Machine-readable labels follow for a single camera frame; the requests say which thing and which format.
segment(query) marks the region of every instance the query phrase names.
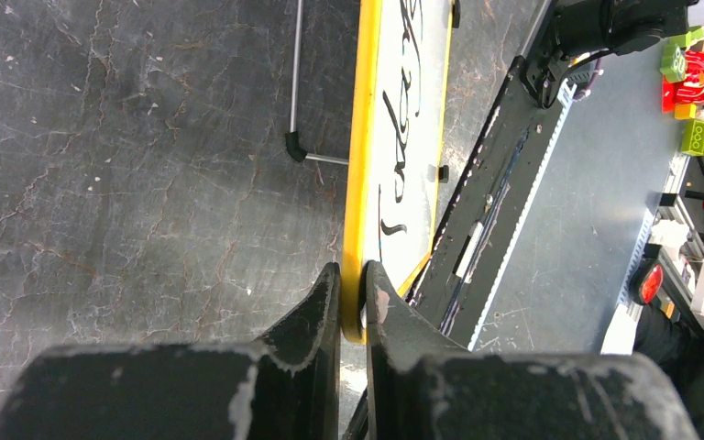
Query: small whiteboard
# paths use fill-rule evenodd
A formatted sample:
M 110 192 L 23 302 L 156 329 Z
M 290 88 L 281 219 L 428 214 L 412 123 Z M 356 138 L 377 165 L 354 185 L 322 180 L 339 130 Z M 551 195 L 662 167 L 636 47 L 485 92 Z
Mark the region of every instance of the small whiteboard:
M 341 262 L 352 342 L 365 342 L 365 263 L 381 261 L 403 296 L 431 254 L 451 19 L 452 0 L 361 5 Z

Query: cable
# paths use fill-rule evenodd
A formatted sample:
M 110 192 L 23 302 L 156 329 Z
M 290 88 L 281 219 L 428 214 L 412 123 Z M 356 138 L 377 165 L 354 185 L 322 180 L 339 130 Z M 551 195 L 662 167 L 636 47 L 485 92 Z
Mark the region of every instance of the cable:
M 579 68 L 584 67 L 587 64 L 590 64 L 593 61 L 599 60 L 607 55 L 611 55 L 612 53 L 614 53 L 614 51 L 610 50 L 610 49 L 601 50 L 601 51 L 593 53 L 592 55 L 589 55 L 584 60 L 581 60 L 581 61 L 577 62 L 576 64 L 572 65 L 571 67 L 569 67 L 565 72 L 563 72 L 562 76 L 560 76 L 559 81 L 557 81 L 557 83 L 555 84 L 555 89 L 557 89 L 557 93 L 554 93 L 554 95 L 551 98 L 549 98 L 548 102 L 545 102 L 544 87 L 541 87 L 539 89 L 538 104 L 541 106 L 541 108 L 546 108 L 546 109 L 552 108 L 552 105 L 555 104 L 555 101 L 557 100 L 557 96 L 560 93 L 560 85 L 562 85 L 565 78 L 570 76 L 573 72 L 575 72 Z

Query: black rubber foot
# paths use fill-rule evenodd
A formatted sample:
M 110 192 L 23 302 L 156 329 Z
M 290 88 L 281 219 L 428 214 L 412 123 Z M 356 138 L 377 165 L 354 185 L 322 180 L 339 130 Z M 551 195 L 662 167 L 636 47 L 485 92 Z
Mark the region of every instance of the black rubber foot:
M 449 182 L 449 165 L 438 168 L 438 181 L 441 183 Z
M 455 0 L 452 4 L 452 29 L 460 27 L 460 0 Z
M 287 149 L 287 154 L 298 163 L 303 162 L 303 160 L 306 159 L 306 155 L 309 154 L 308 151 L 301 148 L 301 144 L 298 142 L 297 131 L 284 134 L 284 147 Z

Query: yellow frame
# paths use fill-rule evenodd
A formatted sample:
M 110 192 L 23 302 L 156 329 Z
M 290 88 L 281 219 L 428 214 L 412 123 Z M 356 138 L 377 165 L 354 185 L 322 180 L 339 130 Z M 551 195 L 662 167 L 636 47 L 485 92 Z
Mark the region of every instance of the yellow frame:
M 349 141 L 349 171 L 346 183 L 346 211 L 344 215 L 344 249 L 341 257 L 341 328 L 346 340 L 365 344 L 366 332 L 360 322 L 363 299 L 360 297 L 360 277 L 363 272 L 363 247 L 365 246 L 365 219 L 368 212 L 370 147 L 373 136 L 374 93 L 376 71 L 379 62 L 379 29 L 382 2 L 387 0 L 362 0 L 360 2 L 360 24 L 357 35 L 357 67 L 355 68 L 355 94 L 352 110 L 352 130 Z M 449 71 L 449 46 L 452 36 L 452 14 L 449 14 L 446 37 L 446 60 L 444 67 L 445 99 L 441 103 L 439 133 L 444 134 L 444 111 L 446 109 L 446 81 Z M 436 163 L 440 163 L 444 140 L 438 149 Z M 435 186 L 438 200 L 438 179 Z M 431 238 L 435 231 L 435 209 L 431 219 Z M 424 256 L 406 282 L 398 288 L 402 297 L 409 290 L 420 270 L 430 259 L 432 249 Z

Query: black cloth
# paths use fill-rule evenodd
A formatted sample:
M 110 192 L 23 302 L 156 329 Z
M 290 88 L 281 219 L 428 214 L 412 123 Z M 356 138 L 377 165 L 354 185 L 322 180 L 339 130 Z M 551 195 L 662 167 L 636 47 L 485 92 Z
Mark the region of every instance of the black cloth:
M 671 378 L 704 439 L 704 336 L 672 323 L 649 305 L 638 322 L 634 350 L 648 356 Z

